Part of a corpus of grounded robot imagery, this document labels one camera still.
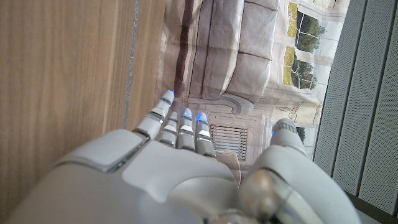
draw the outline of white robotic hand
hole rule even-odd
[[[179,125],[171,113],[157,138],[173,100],[169,90],[133,132],[111,131],[63,157],[8,223],[359,223],[290,120],[277,122],[238,189],[215,159],[204,113],[195,132],[189,109]]]

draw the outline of printed vent grille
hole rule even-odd
[[[210,136],[216,150],[234,150],[239,160],[246,159],[246,149],[248,142],[247,129],[211,124]]]

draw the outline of wooden surface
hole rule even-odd
[[[122,127],[133,18],[134,0],[1,1],[0,222],[55,161]]]
[[[164,11],[165,0],[139,1],[127,129],[135,128],[154,105]]]

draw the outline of metal panel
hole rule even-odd
[[[390,43],[359,198],[393,215],[398,191],[398,13]]]
[[[366,0],[351,1],[331,67],[314,162],[331,175],[361,35]]]
[[[247,129],[211,124],[210,136],[216,150],[234,150],[238,156],[238,159],[246,159],[246,144],[248,141]]]
[[[358,195],[396,0],[369,0],[363,21],[333,179]]]

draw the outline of tree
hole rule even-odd
[[[305,139],[304,128],[296,127],[296,131],[297,131],[298,136],[300,136],[301,142],[304,144],[304,139]]]
[[[293,85],[300,89],[314,89],[316,86],[315,82],[317,81],[317,78],[313,76],[312,69],[313,67],[310,63],[297,60],[296,55],[294,55],[292,73],[290,74],[292,77]]]
[[[299,50],[313,52],[319,48],[319,36],[325,33],[325,28],[319,25],[318,19],[297,11],[296,47]]]

